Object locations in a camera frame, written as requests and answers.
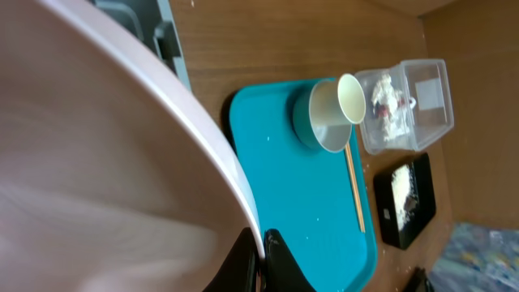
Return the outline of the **small white tissue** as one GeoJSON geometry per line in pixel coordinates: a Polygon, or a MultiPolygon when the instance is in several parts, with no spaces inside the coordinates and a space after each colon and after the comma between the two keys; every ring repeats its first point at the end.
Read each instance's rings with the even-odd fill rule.
{"type": "Polygon", "coordinates": [[[371,103],[374,107],[384,105],[390,114],[393,114],[398,108],[398,102],[402,97],[402,91],[392,86],[392,77],[390,74],[384,73],[376,82],[371,103]]]}

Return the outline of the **pile of white rice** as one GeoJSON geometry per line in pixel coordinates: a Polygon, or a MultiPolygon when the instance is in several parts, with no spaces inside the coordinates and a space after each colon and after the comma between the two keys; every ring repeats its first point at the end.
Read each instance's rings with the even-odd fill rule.
{"type": "Polygon", "coordinates": [[[397,227],[399,231],[403,231],[418,205],[413,167],[401,166],[392,173],[391,179],[397,227]]]}

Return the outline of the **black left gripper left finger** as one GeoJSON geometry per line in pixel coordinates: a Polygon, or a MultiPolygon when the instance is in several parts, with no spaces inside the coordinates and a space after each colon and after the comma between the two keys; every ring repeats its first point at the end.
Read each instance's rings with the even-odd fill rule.
{"type": "Polygon", "coordinates": [[[244,228],[203,292],[255,292],[258,263],[255,238],[250,228],[244,228]]]}

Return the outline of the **white paper cup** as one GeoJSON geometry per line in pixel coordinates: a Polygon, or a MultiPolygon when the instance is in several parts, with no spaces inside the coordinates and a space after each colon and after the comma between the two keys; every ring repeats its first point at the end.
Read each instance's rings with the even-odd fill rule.
{"type": "Polygon", "coordinates": [[[358,125],[366,107],[362,86],[351,74],[324,79],[311,92],[310,116],[316,126],[358,125]]]}

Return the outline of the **large white plate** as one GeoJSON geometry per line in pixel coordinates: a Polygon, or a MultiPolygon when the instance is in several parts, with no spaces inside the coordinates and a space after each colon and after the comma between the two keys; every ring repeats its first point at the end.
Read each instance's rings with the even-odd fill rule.
{"type": "Polygon", "coordinates": [[[1,288],[201,291],[242,232],[229,141],[179,78],[86,1],[1,4],[1,288]]]}

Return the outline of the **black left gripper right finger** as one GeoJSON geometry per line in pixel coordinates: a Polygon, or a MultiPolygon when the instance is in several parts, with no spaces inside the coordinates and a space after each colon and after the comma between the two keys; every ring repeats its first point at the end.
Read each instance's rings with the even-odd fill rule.
{"type": "Polygon", "coordinates": [[[265,290],[268,292],[315,292],[278,230],[265,232],[265,290]]]}

